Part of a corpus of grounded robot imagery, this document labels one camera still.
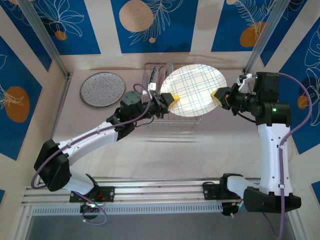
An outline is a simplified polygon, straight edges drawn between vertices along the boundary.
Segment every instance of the vent grille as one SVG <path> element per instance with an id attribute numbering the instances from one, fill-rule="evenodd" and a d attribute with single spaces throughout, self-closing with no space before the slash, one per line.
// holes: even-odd
<path id="1" fill-rule="evenodd" d="M 108 215 L 219 213 L 223 211 L 222 204 L 214 202 L 107 205 L 102 208 Z M 33 216 L 70 216 L 79 214 L 80 206 L 38 206 L 33 209 L 32 213 Z M 86 213 L 86 215 L 94 214 L 97 214 L 97 212 Z"/>

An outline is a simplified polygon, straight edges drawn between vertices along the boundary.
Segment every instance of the cable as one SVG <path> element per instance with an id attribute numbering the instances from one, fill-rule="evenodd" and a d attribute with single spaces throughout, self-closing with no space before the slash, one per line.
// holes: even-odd
<path id="1" fill-rule="evenodd" d="M 284 136 L 284 138 L 281 140 L 280 144 L 279 144 L 279 161 L 280 161 L 280 184 L 284 185 L 285 184 L 285 174 L 284 174 L 284 157 L 283 157 L 283 149 L 281 148 L 284 143 L 287 141 L 287 139 L 293 134 L 295 133 L 297 130 L 299 130 L 303 125 L 305 125 L 307 123 L 307 121 L 309 120 L 309 118 L 311 117 L 311 113 L 312 113 L 312 101 L 311 101 L 311 97 L 308 93 L 308 90 L 305 88 L 305 86 L 299 82 L 296 78 L 294 78 L 293 76 L 290 76 L 288 74 L 285 73 L 281 73 L 278 72 L 279 75 L 285 76 L 293 81 L 295 81 L 304 91 L 307 99 L 308 99 L 308 105 L 309 105 L 309 111 L 307 116 L 305 117 L 305 119 L 298 125 L 296 126 L 294 129 L 292 129 L 290 132 L 288 132 L 287 135 Z M 284 234 L 284 225 L 285 225 L 285 189 L 281 188 L 280 189 L 280 196 L 281 196 L 281 219 L 280 219 L 280 230 L 279 230 L 279 235 L 276 235 L 276 231 L 274 229 L 274 227 L 272 226 L 270 220 L 268 219 L 267 215 L 265 213 L 263 213 L 264 218 L 267 220 L 268 224 L 271 227 L 271 230 L 274 234 L 274 237 L 278 240 L 281 240 Z"/>
<path id="2" fill-rule="evenodd" d="M 155 117 L 152 116 L 152 120 L 151 120 L 150 122 L 146 122 L 146 123 L 140 124 L 140 125 L 138 125 L 138 126 L 135 125 L 135 127 L 136 127 L 136 128 L 139 128 L 139 127 L 144 126 L 144 125 L 149 125 L 149 124 L 151 124 L 154 120 L 155 120 Z"/>
<path id="3" fill-rule="evenodd" d="M 116 128 L 116 127 L 120 127 L 120 126 L 123 126 L 123 125 L 126 125 L 126 124 L 134 123 L 134 122 L 138 121 L 140 118 L 142 118 L 142 117 L 148 112 L 149 107 L 150 107 L 150 104 L 151 104 L 151 99 L 152 99 L 152 98 L 151 98 L 151 94 L 150 94 L 148 88 L 146 88 L 145 86 L 143 86 L 143 85 L 141 85 L 141 84 L 139 84 L 139 83 L 136 83 L 136 84 L 133 85 L 133 89 L 134 89 L 135 91 L 137 91 L 137 90 L 136 90 L 136 86 L 142 87 L 142 88 L 148 93 L 148 102 L 147 102 L 147 106 L 146 106 L 144 112 L 143 112 L 141 115 L 137 116 L 136 118 L 134 118 L 134 119 L 132 119 L 132 120 L 125 121 L 125 122 L 122 122 L 122 123 L 117 123 L 117 124 L 112 125 L 112 126 L 107 126 L 107 127 L 101 128 L 101 129 L 100 129 L 100 132 L 106 131 L 106 130 L 110 130 L 110 129 L 114 129 L 114 128 Z M 39 175 L 39 173 L 42 171 L 42 169 L 45 167 L 45 165 L 47 165 L 47 163 L 48 163 L 49 161 L 51 161 L 56 155 L 58 155 L 59 153 L 63 152 L 65 149 L 67 149 L 67 148 L 69 148 L 70 146 L 72 146 L 72 145 L 74 145 L 74 144 L 76 144 L 76 143 L 78 143 L 78 142 L 80 142 L 80 141 L 82 141 L 82 140 L 85 140 L 85 139 L 87 139 L 87 138 L 89 138 L 89 137 L 91 137 L 92 135 L 95 135 L 95 134 L 97 134 L 97 133 L 98 133 L 98 131 L 90 132 L 90 133 L 88 133 L 88 134 L 86 134 L 86 135 L 78 138 L 77 140 L 72 141 L 70 144 L 67 144 L 66 146 L 63 146 L 63 147 L 60 148 L 58 151 L 56 151 L 56 152 L 53 153 L 51 156 L 49 156 L 49 157 L 41 164 L 41 166 L 37 169 L 37 171 L 35 172 L 32 180 L 31 180 L 31 187 L 32 187 L 33 189 L 43 189 L 43 188 L 45 188 L 45 187 L 46 187 L 45 185 L 44 185 L 44 186 L 35 186 L 35 180 L 36 180 L 37 176 Z M 104 221 L 103 221 L 103 222 L 92 222 L 92 221 L 89 221 L 89 220 L 85 219 L 84 214 L 82 214 L 82 218 L 83 218 L 83 221 L 84 221 L 84 222 L 87 222 L 87 223 L 93 224 L 93 225 L 102 225 L 102 224 L 105 224 L 105 223 L 107 222 L 107 213 L 106 213 L 98 204 L 96 204 L 94 201 L 92 201 L 91 199 L 87 198 L 86 196 L 82 195 L 82 194 L 79 193 L 79 192 L 76 192 L 76 191 L 75 191 L 74 193 L 76 193 L 77 195 L 79 195 L 81 198 L 85 199 L 85 200 L 88 201 L 89 203 L 91 203 L 91 204 L 93 204 L 93 205 L 96 205 L 97 208 L 100 209 L 100 211 L 102 211 L 103 214 L 104 214 Z"/>
<path id="4" fill-rule="evenodd" d="M 243 119 L 245 119 L 245 120 L 248 120 L 249 122 L 251 122 L 251 123 L 256 123 L 256 121 L 255 120 L 253 120 L 253 119 L 250 119 L 250 118 L 248 118 L 248 117 L 246 117 L 246 116 L 244 116 L 244 115 L 242 115 L 241 113 L 237 113 L 241 118 L 243 118 Z"/>

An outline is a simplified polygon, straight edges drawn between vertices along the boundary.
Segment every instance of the dish rack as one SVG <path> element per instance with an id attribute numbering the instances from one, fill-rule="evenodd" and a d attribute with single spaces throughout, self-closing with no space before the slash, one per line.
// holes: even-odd
<path id="1" fill-rule="evenodd" d="M 144 65 L 144 72 L 143 72 L 143 80 L 142 80 L 142 85 L 148 86 L 151 73 L 154 69 L 155 66 L 158 66 L 158 68 L 161 68 L 162 66 L 165 66 L 166 63 L 162 62 L 148 62 Z M 179 69 L 183 66 L 185 66 L 185 63 L 173 63 L 173 70 Z M 142 102 L 145 103 L 148 101 L 148 96 L 143 96 L 142 97 Z M 178 116 L 175 115 L 171 112 L 168 114 L 165 114 L 163 119 L 154 119 L 153 122 L 150 123 L 151 119 L 146 118 L 143 119 L 142 122 L 144 124 L 148 124 L 146 126 L 164 126 L 164 127 L 169 127 L 169 126 L 180 126 L 180 127 L 191 127 L 194 128 L 196 127 L 203 119 L 203 116 L 193 116 L 193 117 L 187 117 L 187 116 Z"/>

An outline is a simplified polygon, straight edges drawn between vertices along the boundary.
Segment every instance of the gray speckled plate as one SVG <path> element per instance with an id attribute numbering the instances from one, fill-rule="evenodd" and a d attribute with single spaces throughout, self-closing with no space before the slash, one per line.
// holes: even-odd
<path id="1" fill-rule="evenodd" d="M 88 77 L 80 87 L 80 98 L 89 106 L 103 108 L 114 104 L 125 92 L 121 77 L 111 72 L 99 72 Z"/>

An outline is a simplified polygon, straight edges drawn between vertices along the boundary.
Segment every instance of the wire dish rack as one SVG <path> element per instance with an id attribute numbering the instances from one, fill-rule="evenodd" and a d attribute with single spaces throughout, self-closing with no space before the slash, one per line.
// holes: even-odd
<path id="1" fill-rule="evenodd" d="M 161 68 L 162 66 L 165 66 L 166 63 L 163 62 L 148 62 L 144 65 L 144 72 L 143 72 L 143 80 L 142 84 L 144 86 L 148 86 L 151 73 L 155 66 L 158 66 L 158 68 Z M 179 69 L 183 66 L 185 66 L 185 63 L 173 63 L 173 70 Z M 148 101 L 148 96 L 142 97 L 142 102 L 145 103 Z M 187 116 L 178 116 L 171 112 L 168 114 L 165 114 L 163 119 L 154 119 L 153 122 L 151 122 L 151 119 L 143 119 L 142 122 L 144 124 L 153 125 L 153 126 L 181 126 L 181 127 L 190 127 L 191 129 L 193 127 L 196 127 L 203 119 L 203 116 L 193 116 L 193 117 L 187 117 Z"/>

